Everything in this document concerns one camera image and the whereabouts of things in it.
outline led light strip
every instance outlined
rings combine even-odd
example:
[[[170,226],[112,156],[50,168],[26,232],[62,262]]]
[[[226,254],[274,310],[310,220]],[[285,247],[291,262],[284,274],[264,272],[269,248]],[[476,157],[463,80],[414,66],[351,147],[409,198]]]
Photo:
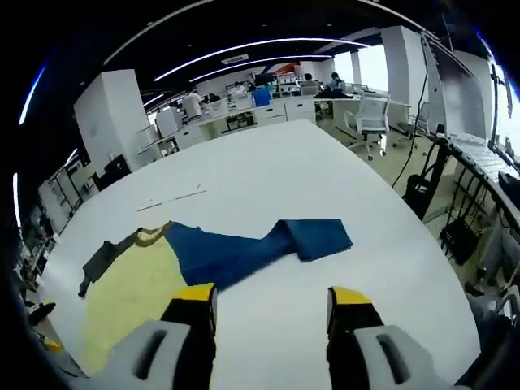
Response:
[[[243,67],[246,65],[252,65],[254,63],[265,63],[267,61],[276,61],[279,59],[331,59],[333,58],[331,55],[325,55],[325,54],[311,54],[311,55],[286,55],[284,57],[273,57],[273,58],[265,58],[265,59],[257,59],[256,61],[249,61],[248,63],[239,63],[237,65],[232,65],[230,67],[224,67],[222,69],[219,69],[218,71],[211,71],[210,73],[206,73],[205,75],[195,77],[194,79],[191,79],[190,81],[193,83],[194,81],[203,79],[207,76],[212,76],[216,73],[225,72],[230,69],[234,69],[236,67]]]
[[[22,227],[20,222],[20,210],[18,208],[18,173],[13,175],[13,198],[15,199],[15,217],[18,228]]]
[[[36,86],[38,85],[38,82],[40,81],[40,77],[41,75],[43,74],[43,71],[46,69],[46,67],[43,67],[41,70],[40,70],[40,73],[38,74],[38,77],[36,78],[36,80],[34,81],[34,84],[32,84],[32,88],[31,90],[29,91],[29,95],[27,96],[27,99],[25,99],[25,104],[24,104],[24,108],[22,110],[22,115],[19,116],[19,122],[18,124],[22,124],[23,122],[25,122],[25,115],[27,115],[27,110],[29,108],[29,103],[31,102],[31,99],[33,98],[33,93],[34,93],[34,89],[36,89]]]
[[[179,71],[183,67],[187,67],[188,65],[191,65],[193,63],[197,63],[199,61],[202,61],[203,59],[208,59],[209,57],[213,57],[215,55],[219,55],[219,54],[222,54],[222,53],[227,53],[228,51],[232,51],[232,50],[244,49],[245,47],[257,46],[257,45],[265,45],[267,43],[280,43],[280,42],[327,42],[327,43],[335,42],[335,43],[345,43],[345,44],[349,44],[349,45],[356,45],[356,46],[361,46],[361,47],[370,47],[370,45],[365,45],[364,43],[358,43],[358,42],[353,42],[353,41],[345,41],[345,40],[342,40],[342,39],[331,39],[331,38],[280,38],[280,39],[270,39],[268,41],[251,42],[251,43],[246,43],[244,45],[228,47],[227,49],[222,49],[222,50],[219,50],[219,51],[215,51],[214,53],[203,55],[202,57],[195,58],[195,59],[192,59],[191,61],[183,63],[182,65],[179,65],[178,67],[174,67],[173,69],[171,69],[170,71],[167,71],[163,75],[160,75],[159,77],[156,77],[154,79],[154,81],[159,81],[163,77],[169,76],[171,73]]]
[[[143,107],[148,106],[151,102],[155,102],[157,99],[160,99],[164,96],[164,93],[161,93],[159,96],[154,97],[153,99],[150,99],[145,104],[143,104]]]
[[[69,163],[69,162],[74,158],[74,156],[76,155],[77,151],[78,151],[78,148],[75,148],[75,149],[72,151],[71,155],[68,156],[68,159],[67,159],[67,161],[65,162],[65,165],[67,165],[67,164],[68,164],[68,163]]]

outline person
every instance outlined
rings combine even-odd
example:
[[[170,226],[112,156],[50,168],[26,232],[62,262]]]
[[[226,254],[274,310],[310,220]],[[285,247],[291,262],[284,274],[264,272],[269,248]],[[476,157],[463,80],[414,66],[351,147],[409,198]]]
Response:
[[[235,86],[231,89],[231,95],[241,95],[245,93],[245,87],[243,84],[239,83],[238,81],[235,81]]]
[[[303,76],[305,77],[305,80],[299,82],[301,87],[319,87],[318,81],[312,80],[312,75],[310,73],[306,73]]]
[[[334,71],[331,74],[331,78],[332,78],[332,81],[327,84],[327,87],[333,91],[335,89],[343,90],[343,86],[345,85],[345,82],[340,78],[340,75],[338,75],[336,71]]]
[[[182,101],[182,107],[186,110],[186,115],[190,119],[198,118],[202,115],[202,97],[198,93],[189,92]]]
[[[518,267],[518,262],[520,262],[520,235],[513,229],[504,227],[499,216],[483,251],[482,263],[485,270],[483,282],[493,284],[500,268],[506,281],[509,280]]]
[[[220,100],[220,97],[215,95],[214,93],[210,93],[210,103],[218,102]]]

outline floor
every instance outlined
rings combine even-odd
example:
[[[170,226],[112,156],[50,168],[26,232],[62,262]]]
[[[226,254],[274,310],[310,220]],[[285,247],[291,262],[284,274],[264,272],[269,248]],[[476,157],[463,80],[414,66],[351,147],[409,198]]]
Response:
[[[316,124],[345,146],[348,146],[355,141],[349,134],[346,134],[339,128],[336,128],[332,119],[321,119]],[[354,149],[353,152],[358,157],[362,158],[367,164],[369,164],[389,185],[392,185],[397,176],[399,175],[399,172],[401,171],[403,165],[405,164],[406,159],[408,158],[410,146],[411,142],[409,139],[407,139],[401,133],[392,130],[388,134],[386,155],[382,156],[379,153],[379,146],[376,144],[373,144],[371,147],[371,153],[373,156],[372,161],[368,160],[368,153],[366,152],[366,149],[363,147]],[[406,182],[408,180],[408,177],[410,175],[420,173],[420,171],[423,169],[424,163],[427,159],[427,153],[430,147],[431,142],[427,138],[416,138],[412,157],[408,165],[406,166],[406,169],[403,171],[401,178],[394,187],[396,192],[399,193],[401,196],[404,195],[406,191]],[[434,150],[430,159],[430,163],[434,162],[435,158],[436,151]],[[448,164],[444,169],[443,176],[440,180],[439,187],[431,202],[430,208],[428,209],[427,215],[444,207],[450,206],[453,199],[453,193],[456,187],[456,165],[457,162],[454,158],[448,161]],[[454,210],[458,210],[457,207],[460,205],[461,201],[462,194],[459,191],[455,201]],[[429,223],[426,223],[428,230],[439,241],[439,245],[441,245],[440,232],[446,225],[447,219],[448,215],[442,214],[440,217],[433,219]],[[483,252],[485,238],[488,232],[486,228],[483,228],[481,226],[480,222],[480,215],[477,214],[474,218],[472,227],[476,231],[482,230],[484,240],[481,240],[479,242],[479,246],[477,247],[475,253],[470,258],[470,260],[468,260],[464,264],[464,266],[457,265],[454,259],[451,257],[451,254],[447,254],[447,261],[449,261],[449,263],[452,265],[462,285],[465,282],[475,283],[477,280],[476,271],[479,267],[479,259]]]

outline white table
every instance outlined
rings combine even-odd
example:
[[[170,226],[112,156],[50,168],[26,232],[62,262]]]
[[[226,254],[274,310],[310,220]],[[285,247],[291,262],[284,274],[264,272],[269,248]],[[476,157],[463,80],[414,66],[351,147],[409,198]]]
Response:
[[[146,204],[204,193],[136,212]],[[83,264],[103,240],[168,219],[208,232],[265,236],[278,219],[340,218],[353,241],[311,263],[296,255],[219,294],[213,388],[329,388],[327,288],[370,297],[386,324],[421,343],[457,380],[479,354],[470,307],[440,247],[399,196],[350,150],[301,120],[195,145],[124,177],[87,201],[41,281],[65,348],[81,364]]]

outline office chair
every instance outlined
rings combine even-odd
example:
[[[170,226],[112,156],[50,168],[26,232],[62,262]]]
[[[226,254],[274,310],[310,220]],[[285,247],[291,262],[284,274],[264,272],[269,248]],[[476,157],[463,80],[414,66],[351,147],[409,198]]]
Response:
[[[380,153],[386,155],[388,134],[388,105],[390,96],[381,93],[362,92],[357,114],[346,111],[344,121],[347,127],[362,135],[363,141],[354,142],[349,149],[365,146],[368,161],[372,161],[372,153],[368,136],[377,135],[380,139]]]
[[[413,137],[425,137],[430,133],[430,128],[428,127],[428,119],[431,114],[431,106],[428,102],[424,102],[421,105],[421,109],[419,110],[419,117],[417,118],[415,115],[409,115],[409,122],[397,122],[397,127],[406,134],[405,138],[400,138],[392,144],[395,148],[397,147],[403,140],[411,140]],[[414,125],[415,120],[417,119],[417,132],[414,134]]]
[[[300,91],[302,96],[314,96],[318,94],[319,88],[317,85],[301,86]]]

